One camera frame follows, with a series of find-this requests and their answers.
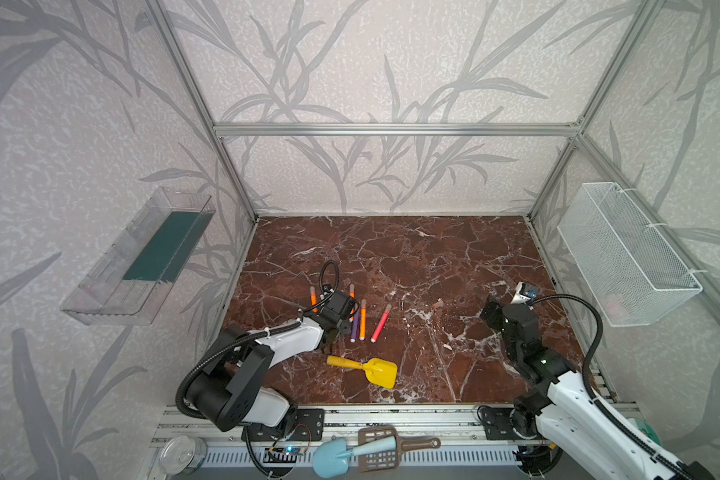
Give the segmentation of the purple highlighter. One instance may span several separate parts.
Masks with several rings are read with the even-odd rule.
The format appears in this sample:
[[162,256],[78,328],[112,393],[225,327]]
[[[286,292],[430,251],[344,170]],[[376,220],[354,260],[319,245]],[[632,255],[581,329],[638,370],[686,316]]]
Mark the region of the purple highlighter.
[[360,311],[360,309],[357,309],[354,313],[354,316],[353,316],[352,322],[351,322],[351,334],[350,334],[350,342],[351,343],[355,343],[358,340],[360,322],[361,322],[361,311]]

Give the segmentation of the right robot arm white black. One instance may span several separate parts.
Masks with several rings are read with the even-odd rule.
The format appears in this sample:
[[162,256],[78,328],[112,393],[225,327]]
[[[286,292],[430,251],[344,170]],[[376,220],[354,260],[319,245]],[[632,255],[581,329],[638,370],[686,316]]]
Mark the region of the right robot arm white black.
[[[542,341],[534,306],[571,300],[595,320],[596,333],[576,369]],[[684,463],[653,441],[595,391],[590,365],[603,336],[603,320],[588,301],[570,294],[529,297],[501,304],[488,298],[480,319],[501,334],[504,352],[531,390],[513,401],[512,428],[523,438],[539,435],[556,444],[596,479],[711,479],[694,461]]]

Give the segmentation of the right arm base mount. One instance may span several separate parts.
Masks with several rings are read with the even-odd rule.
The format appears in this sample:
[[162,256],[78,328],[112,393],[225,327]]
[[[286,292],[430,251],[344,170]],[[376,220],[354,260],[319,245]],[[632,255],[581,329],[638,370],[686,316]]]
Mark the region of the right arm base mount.
[[511,406],[480,405],[476,415],[487,440],[543,442],[534,420],[517,414]]

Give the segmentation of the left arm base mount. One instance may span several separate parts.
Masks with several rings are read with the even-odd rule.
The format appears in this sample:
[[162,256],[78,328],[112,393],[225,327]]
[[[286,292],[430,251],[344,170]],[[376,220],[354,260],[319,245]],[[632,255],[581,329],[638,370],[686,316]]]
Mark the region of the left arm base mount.
[[254,442],[295,440],[319,441],[325,427],[326,411],[320,408],[296,408],[289,411],[275,427],[253,423],[244,427],[246,437]]

